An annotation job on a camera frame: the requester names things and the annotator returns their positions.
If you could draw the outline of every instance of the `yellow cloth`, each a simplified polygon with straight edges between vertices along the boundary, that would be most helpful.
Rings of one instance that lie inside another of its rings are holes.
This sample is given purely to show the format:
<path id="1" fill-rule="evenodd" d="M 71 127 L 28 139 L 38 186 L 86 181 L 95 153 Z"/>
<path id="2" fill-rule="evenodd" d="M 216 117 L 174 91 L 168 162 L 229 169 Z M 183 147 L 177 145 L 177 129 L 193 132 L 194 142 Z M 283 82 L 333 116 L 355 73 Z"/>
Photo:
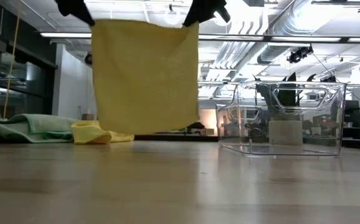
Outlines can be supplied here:
<path id="1" fill-rule="evenodd" d="M 177 29 L 97 20 L 93 82 L 101 128 L 150 134 L 197 121 L 198 33 L 198 23 Z"/>
<path id="2" fill-rule="evenodd" d="M 133 141 L 132 134 L 104 131 L 98 121 L 77 121 L 71 125 L 75 144 L 107 144 L 110 142 Z"/>

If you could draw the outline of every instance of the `wooden floor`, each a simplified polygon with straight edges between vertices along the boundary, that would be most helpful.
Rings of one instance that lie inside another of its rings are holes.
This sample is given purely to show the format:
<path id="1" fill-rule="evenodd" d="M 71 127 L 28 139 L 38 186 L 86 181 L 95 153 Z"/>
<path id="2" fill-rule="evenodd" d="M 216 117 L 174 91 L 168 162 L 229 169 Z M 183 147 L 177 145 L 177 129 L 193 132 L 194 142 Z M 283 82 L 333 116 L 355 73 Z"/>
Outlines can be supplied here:
<path id="1" fill-rule="evenodd" d="M 215 143 L 0 146 L 0 223 L 360 223 L 360 150 L 248 157 Z"/>

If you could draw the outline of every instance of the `microfiber towel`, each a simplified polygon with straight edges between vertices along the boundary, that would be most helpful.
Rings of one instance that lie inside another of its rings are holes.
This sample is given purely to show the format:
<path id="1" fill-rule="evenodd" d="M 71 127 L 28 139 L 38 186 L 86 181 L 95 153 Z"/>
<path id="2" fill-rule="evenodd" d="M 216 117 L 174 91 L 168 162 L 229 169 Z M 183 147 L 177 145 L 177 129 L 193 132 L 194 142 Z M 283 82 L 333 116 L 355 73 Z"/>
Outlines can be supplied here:
<path id="1" fill-rule="evenodd" d="M 76 120 L 45 114 L 20 114 L 0 121 L 0 137 L 14 142 L 71 142 Z"/>
<path id="2" fill-rule="evenodd" d="M 104 131 L 98 121 L 77 121 L 72 126 L 75 144 L 108 144 L 111 142 L 133 141 L 132 134 Z"/>
<path id="3" fill-rule="evenodd" d="M 101 128 L 151 134 L 197 121 L 198 33 L 198 23 L 178 29 L 97 20 L 93 83 Z"/>

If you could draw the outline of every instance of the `green towel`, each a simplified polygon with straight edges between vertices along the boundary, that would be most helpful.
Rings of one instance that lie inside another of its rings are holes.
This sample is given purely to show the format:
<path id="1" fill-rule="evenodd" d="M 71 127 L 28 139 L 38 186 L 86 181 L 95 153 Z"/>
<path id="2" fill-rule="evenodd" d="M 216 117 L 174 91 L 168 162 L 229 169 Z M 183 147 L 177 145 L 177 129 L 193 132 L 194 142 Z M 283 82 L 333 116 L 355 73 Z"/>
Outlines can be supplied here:
<path id="1" fill-rule="evenodd" d="M 70 126 L 76 121 L 45 114 L 20 114 L 0 121 L 0 137 L 29 143 L 71 142 Z"/>

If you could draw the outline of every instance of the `transparent storage container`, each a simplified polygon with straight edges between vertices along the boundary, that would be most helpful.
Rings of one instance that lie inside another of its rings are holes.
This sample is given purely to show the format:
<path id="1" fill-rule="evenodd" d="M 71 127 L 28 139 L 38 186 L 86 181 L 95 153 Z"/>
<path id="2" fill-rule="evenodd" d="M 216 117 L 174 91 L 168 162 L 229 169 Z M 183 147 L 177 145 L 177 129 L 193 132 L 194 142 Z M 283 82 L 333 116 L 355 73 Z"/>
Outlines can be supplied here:
<path id="1" fill-rule="evenodd" d="M 337 156 L 346 84 L 246 82 L 216 106 L 219 144 L 246 154 Z"/>

